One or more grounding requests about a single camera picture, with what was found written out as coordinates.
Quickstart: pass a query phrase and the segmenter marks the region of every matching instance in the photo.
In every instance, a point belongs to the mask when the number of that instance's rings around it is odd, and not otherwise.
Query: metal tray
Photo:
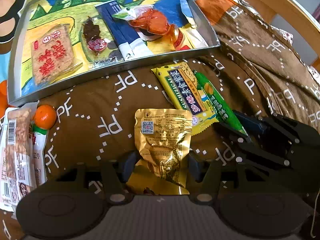
[[[188,0],[188,4],[190,6],[192,15],[198,26],[197,30],[206,40],[209,47],[162,53],[153,56],[115,63],[105,67],[89,70],[79,75],[40,88],[39,90],[34,91],[30,94],[21,96],[21,60],[24,39],[30,19],[29,16],[31,13],[29,8],[32,4],[34,4],[37,1],[40,0],[30,1],[24,8],[12,42],[12,50],[8,69],[8,102],[12,106],[21,106],[28,102],[37,101],[56,92],[59,92],[63,89],[67,89],[69,87],[81,84],[83,82],[93,80],[102,76],[110,75],[113,73],[117,73],[120,71],[130,70],[139,66],[153,65],[166,61],[210,55],[214,48],[220,46],[218,37],[214,29],[212,28],[211,24],[203,14],[203,12],[200,10],[200,8],[193,0]]]

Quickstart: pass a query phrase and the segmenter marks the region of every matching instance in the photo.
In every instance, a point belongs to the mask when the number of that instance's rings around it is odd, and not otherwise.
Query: blue and white package
[[[123,36],[122,32],[118,28],[117,24],[113,21],[112,16],[109,14],[107,8],[104,6],[104,4],[99,4],[95,6],[99,14],[101,15],[102,19],[108,26],[109,30],[112,33],[113,38],[115,39],[115,43],[118,46],[118,49],[120,50],[122,57],[124,60],[129,60],[134,58],[134,53],[129,46],[129,43]]]
[[[119,6],[117,0],[107,1],[100,4],[99,6],[105,8],[111,16],[121,11],[121,7]],[[148,49],[147,45],[140,38],[140,36],[132,26],[130,26],[124,20],[113,18],[113,21],[116,23],[126,41],[129,43],[129,46],[131,47],[135,58],[153,55],[152,51]]]

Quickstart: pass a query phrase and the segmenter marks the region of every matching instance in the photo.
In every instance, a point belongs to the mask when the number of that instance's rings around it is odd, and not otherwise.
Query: rice cracker package
[[[31,44],[32,74],[36,85],[52,83],[81,65],[74,57],[67,26],[58,24]]]
[[[201,133],[214,122],[216,112],[204,91],[185,62],[152,69],[177,109],[192,113],[192,135]]]

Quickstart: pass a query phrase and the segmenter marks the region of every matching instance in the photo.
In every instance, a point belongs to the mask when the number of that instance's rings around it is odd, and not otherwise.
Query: cable
[[[319,188],[319,192],[318,192],[318,195],[316,197],[316,201],[315,201],[315,210],[313,212],[313,220],[312,220],[312,225],[311,225],[311,231],[310,231],[310,235],[312,238],[315,238],[316,236],[313,235],[313,226],[315,224],[315,217],[316,217],[316,208],[317,208],[317,201],[318,201],[318,197],[319,197],[319,194],[320,194],[320,188]]]

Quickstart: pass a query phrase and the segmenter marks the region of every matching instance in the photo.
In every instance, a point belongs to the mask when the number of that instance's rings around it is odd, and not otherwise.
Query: orange fabric
[[[4,116],[5,110],[8,108],[7,98],[7,81],[3,80],[0,83],[0,118]]]
[[[211,25],[215,25],[224,13],[234,4],[233,0],[196,0]]]

